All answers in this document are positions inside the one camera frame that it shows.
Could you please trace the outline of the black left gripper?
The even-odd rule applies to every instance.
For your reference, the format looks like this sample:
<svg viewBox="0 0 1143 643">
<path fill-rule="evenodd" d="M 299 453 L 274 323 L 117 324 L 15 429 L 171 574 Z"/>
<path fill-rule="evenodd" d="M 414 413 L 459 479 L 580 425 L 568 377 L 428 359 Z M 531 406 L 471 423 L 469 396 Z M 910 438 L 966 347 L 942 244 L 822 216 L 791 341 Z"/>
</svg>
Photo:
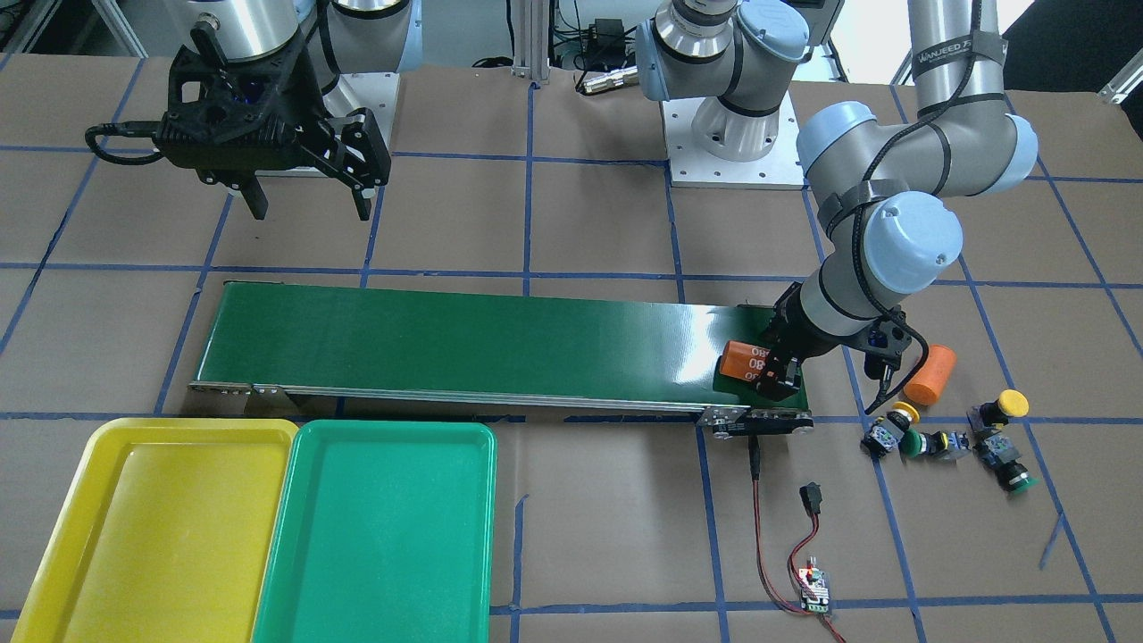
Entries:
<svg viewBox="0 0 1143 643">
<path fill-rule="evenodd" d="M 801 363 L 837 346 L 865 353 L 871 376 L 901 369 L 901 357 L 912 338 L 893 318 L 858 319 L 856 330 L 822 330 L 805 312 L 801 289 L 804 286 L 789 286 L 776 302 L 772 321 L 764 330 L 761 338 L 769 351 L 759 373 L 760 397 L 784 400 L 794 396 L 804 387 Z"/>
</svg>

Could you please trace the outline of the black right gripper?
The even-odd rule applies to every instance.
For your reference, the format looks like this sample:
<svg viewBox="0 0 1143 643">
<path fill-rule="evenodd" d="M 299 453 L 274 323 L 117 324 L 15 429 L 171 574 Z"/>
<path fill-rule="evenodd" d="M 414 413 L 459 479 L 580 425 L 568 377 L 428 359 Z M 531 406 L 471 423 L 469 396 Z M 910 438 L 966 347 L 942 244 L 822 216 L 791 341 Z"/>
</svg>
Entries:
<svg viewBox="0 0 1143 643">
<path fill-rule="evenodd" d="M 246 62 L 229 56 L 219 26 L 208 21 L 187 35 L 192 45 L 171 63 L 169 103 L 155 127 L 163 156 L 235 186 L 257 222 L 265 220 L 267 198 L 254 172 L 304 166 L 346 184 L 359 220 L 370 220 L 374 188 L 389 179 L 387 146 L 366 110 L 327 113 L 303 30 Z"/>
</svg>

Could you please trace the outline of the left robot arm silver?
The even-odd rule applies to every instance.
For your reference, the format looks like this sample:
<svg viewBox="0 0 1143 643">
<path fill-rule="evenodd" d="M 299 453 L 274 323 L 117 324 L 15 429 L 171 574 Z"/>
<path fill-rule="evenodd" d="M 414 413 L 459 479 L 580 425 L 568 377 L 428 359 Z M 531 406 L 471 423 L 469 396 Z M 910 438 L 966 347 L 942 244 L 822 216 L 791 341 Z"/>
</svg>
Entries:
<svg viewBox="0 0 1143 643">
<path fill-rule="evenodd" d="M 887 381 L 910 341 L 898 308 L 964 248 L 944 199 L 996 194 L 1032 170 L 1039 142 L 1005 110 L 1007 45 L 992 1 L 911 1 L 917 116 L 878 121 L 846 101 L 797 134 L 797 156 L 833 252 L 775 304 L 756 389 L 782 400 L 801 388 L 804 362 L 847 346 L 878 357 Z M 812 53 L 812 24 L 784 1 L 664 1 L 634 29 L 639 85 L 657 102 L 698 98 L 692 131 L 728 162 L 772 150 L 780 103 Z"/>
</svg>

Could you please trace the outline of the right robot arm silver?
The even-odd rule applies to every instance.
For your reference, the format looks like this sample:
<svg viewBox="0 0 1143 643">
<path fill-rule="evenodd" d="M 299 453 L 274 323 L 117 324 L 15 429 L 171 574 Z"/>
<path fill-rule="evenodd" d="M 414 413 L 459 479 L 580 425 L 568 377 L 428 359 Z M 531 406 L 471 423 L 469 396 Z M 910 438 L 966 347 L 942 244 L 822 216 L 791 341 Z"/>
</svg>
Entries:
<svg viewBox="0 0 1143 643">
<path fill-rule="evenodd" d="M 395 82 L 423 61 L 418 1 L 171 1 L 183 45 L 152 136 L 171 164 L 235 191 L 256 219 L 262 172 L 315 170 L 354 196 L 389 180 L 387 138 L 355 79 Z"/>
</svg>

